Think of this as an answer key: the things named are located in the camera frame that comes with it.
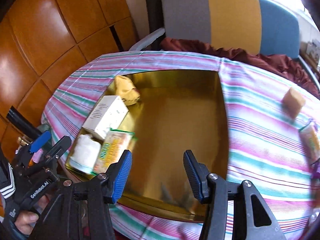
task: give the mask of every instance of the blue gripper pad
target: blue gripper pad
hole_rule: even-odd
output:
[[[207,175],[209,174],[208,169],[204,164],[197,162],[190,150],[185,151],[183,154],[183,166],[186,170],[194,197],[200,203],[205,203],[209,199],[207,183]]]
[[[41,134],[34,142],[30,145],[30,153],[36,153],[42,146],[46,144],[51,138],[51,133],[49,131],[45,131]]]
[[[113,184],[112,203],[116,203],[122,196],[125,183],[129,176],[129,172],[132,166],[132,153],[129,150],[125,150],[117,163],[113,172],[118,172]]]

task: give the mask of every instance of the black pipe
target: black pipe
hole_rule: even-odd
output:
[[[150,33],[156,31],[164,26],[163,13],[162,13],[162,2],[161,0],[146,0],[149,31]],[[152,50],[160,50],[160,42],[164,36],[159,37],[151,44]]]
[[[19,113],[17,109],[13,106],[10,108],[7,119],[22,133],[28,136],[33,141],[36,140],[40,135],[41,132],[35,128],[27,119],[23,117],[22,114]]]

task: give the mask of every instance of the red cloth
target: red cloth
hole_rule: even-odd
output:
[[[210,44],[201,41],[176,40],[171,38],[164,38],[160,46],[164,50],[198,52],[217,57],[225,57],[262,68],[296,83],[316,98],[320,98],[316,85],[309,78],[305,70],[298,62],[286,55],[252,55],[243,49],[214,49]]]

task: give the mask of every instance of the food package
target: food package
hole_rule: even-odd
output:
[[[124,76],[115,77],[116,95],[122,98],[126,106],[134,105],[140,99],[140,94],[131,79]]]
[[[72,167],[87,174],[91,174],[101,149],[101,144],[91,138],[90,134],[81,134],[69,160]]]
[[[299,129],[300,137],[310,150],[310,164],[314,164],[320,158],[320,143],[318,138],[318,127],[314,120]]]
[[[133,132],[111,130],[103,142],[100,155],[97,158],[93,172],[95,174],[106,172],[112,163],[117,163],[124,152],[128,149],[133,137]]]

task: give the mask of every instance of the yellow cloth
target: yellow cloth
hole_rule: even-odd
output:
[[[116,95],[120,96],[126,106],[134,105],[140,99],[140,94],[130,78],[115,77]]]
[[[217,49],[260,52],[262,24],[259,0],[209,0],[211,45]]]

